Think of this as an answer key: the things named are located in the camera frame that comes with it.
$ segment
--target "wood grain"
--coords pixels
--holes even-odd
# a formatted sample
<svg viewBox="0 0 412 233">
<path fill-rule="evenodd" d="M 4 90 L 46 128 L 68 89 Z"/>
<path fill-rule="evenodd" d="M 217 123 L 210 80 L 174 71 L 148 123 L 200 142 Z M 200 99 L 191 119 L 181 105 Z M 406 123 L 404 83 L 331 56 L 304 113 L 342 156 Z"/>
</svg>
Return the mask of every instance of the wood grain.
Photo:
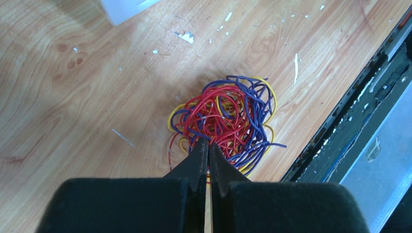
<svg viewBox="0 0 412 233">
<path fill-rule="evenodd" d="M 251 179 L 279 180 L 411 3 L 162 0 L 113 27 L 98 0 L 0 0 L 0 232 L 34 231 L 66 179 L 165 175 L 169 112 L 228 74 L 275 89 L 288 148 Z"/>
</svg>

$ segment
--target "white plastic container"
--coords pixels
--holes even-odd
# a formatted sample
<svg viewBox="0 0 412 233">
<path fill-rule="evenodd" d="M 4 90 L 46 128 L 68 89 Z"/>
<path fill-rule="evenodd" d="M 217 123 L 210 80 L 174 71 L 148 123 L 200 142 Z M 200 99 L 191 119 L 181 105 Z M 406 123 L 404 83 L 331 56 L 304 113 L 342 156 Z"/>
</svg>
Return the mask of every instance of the white plastic container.
<svg viewBox="0 0 412 233">
<path fill-rule="evenodd" d="M 100 0 L 109 21 L 117 26 L 160 0 Z"/>
</svg>

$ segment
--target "wooden table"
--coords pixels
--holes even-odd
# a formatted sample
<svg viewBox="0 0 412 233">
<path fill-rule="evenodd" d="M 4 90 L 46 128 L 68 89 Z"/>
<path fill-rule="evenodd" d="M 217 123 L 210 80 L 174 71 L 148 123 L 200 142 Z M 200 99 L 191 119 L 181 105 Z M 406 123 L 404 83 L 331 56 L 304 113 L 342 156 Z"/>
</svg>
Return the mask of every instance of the wooden table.
<svg viewBox="0 0 412 233">
<path fill-rule="evenodd" d="M 279 180 L 411 3 L 162 0 L 113 27 L 98 0 L 0 0 L 0 232 L 32 232 L 66 179 L 165 175 L 168 114 L 228 74 L 275 89 L 288 148 L 251 179 Z"/>
</svg>

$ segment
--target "wire bundle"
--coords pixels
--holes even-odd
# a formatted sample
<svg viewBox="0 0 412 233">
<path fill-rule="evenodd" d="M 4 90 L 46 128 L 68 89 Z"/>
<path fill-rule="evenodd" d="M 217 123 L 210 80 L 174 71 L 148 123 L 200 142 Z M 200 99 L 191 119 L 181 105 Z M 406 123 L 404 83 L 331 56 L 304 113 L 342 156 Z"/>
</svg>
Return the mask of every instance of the wire bundle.
<svg viewBox="0 0 412 233">
<path fill-rule="evenodd" d="M 216 142 L 226 159 L 245 176 L 256 167 L 269 146 L 274 143 L 275 132 L 267 125 L 277 108 L 273 89 L 259 77 L 229 75 L 226 80 L 209 83 L 202 94 L 186 104 L 177 106 L 169 116 L 168 127 L 176 132 L 169 147 L 169 167 L 174 140 L 180 134 L 180 148 L 187 154 L 199 137 Z M 272 133 L 268 140 L 264 128 Z M 183 141 L 189 142 L 189 150 Z"/>
</svg>

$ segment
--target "wire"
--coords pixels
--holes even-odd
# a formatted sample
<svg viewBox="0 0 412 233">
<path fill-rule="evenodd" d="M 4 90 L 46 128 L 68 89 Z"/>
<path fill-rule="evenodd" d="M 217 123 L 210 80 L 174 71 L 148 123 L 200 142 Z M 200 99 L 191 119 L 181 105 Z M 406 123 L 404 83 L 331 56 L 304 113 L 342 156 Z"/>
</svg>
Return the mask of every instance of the wire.
<svg viewBox="0 0 412 233">
<path fill-rule="evenodd" d="M 228 75 L 226 80 L 207 84 L 201 95 L 178 105 L 169 115 L 168 128 L 175 132 L 181 150 L 189 154 L 199 137 L 206 137 L 221 148 L 225 158 L 248 176 L 265 156 L 270 146 L 286 148 L 274 143 L 275 131 L 267 123 L 277 110 L 277 98 L 267 79 Z M 271 140 L 265 132 L 268 128 Z M 189 143 L 185 149 L 183 142 Z"/>
</svg>

